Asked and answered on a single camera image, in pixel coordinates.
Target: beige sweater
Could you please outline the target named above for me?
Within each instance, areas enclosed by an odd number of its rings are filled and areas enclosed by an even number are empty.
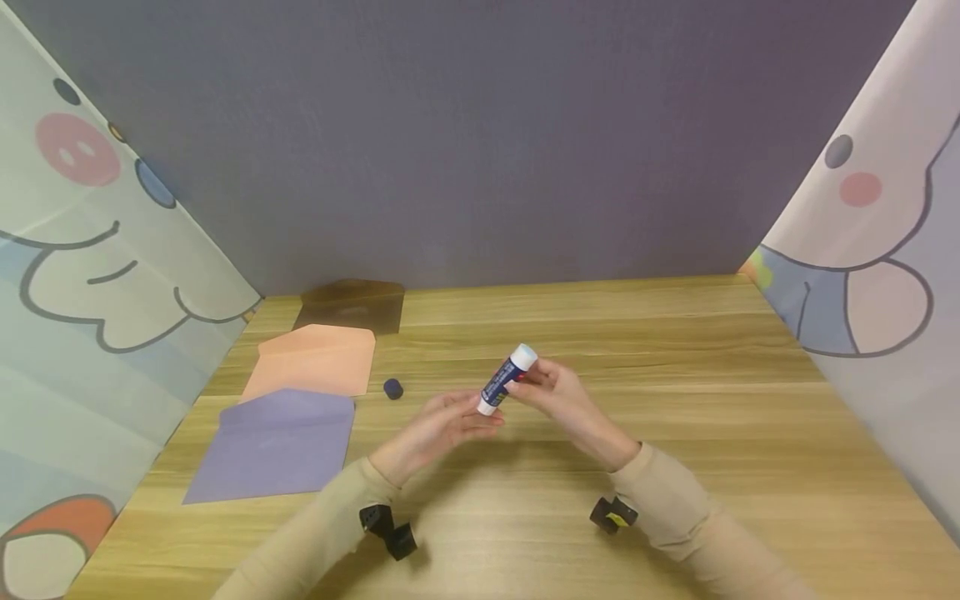
[[[639,513],[635,526],[651,545],[688,564],[694,577],[720,597],[817,597],[711,500],[693,473],[653,446],[644,444],[611,478],[620,499]],[[360,509],[389,505],[398,494],[369,460],[352,463],[240,563],[214,599],[301,600],[363,538]]]

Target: blue glue stick label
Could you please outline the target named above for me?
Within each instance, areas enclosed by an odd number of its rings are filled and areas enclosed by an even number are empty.
[[[499,406],[503,398],[507,397],[508,381],[519,381],[527,372],[515,365],[508,358],[493,374],[487,386],[480,391],[480,397],[490,406]]]

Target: pink cheek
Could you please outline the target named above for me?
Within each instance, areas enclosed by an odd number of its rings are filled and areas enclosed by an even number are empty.
[[[36,124],[36,145],[67,179],[99,187],[120,176],[120,158],[95,127],[73,114],[51,112]]]
[[[862,208],[880,198],[883,184],[873,173],[853,173],[840,182],[840,200],[848,206]]]

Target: wood grain tabletop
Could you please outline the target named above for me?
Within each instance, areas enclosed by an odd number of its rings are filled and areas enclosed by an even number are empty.
[[[67,598],[208,598],[309,499],[180,504],[257,344],[299,309],[264,301]],[[822,597],[960,597],[956,547],[743,276],[408,292],[356,398],[348,461],[428,397],[479,389],[519,342],[577,371],[614,420],[690,467]],[[389,377],[402,399],[383,394]],[[502,409],[499,439],[459,448],[404,490],[395,515],[413,520],[418,552],[395,563],[364,540],[313,597],[706,597],[640,532],[590,523],[606,474],[539,413],[509,398]]]

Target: wrist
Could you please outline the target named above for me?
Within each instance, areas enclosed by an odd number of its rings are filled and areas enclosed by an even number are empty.
[[[640,453],[640,443],[611,421],[598,427],[591,437],[590,454],[607,473],[626,467]]]
[[[413,472],[410,470],[411,461],[407,459],[400,448],[390,439],[380,445],[368,457],[370,464],[380,475],[395,488],[402,488]]]

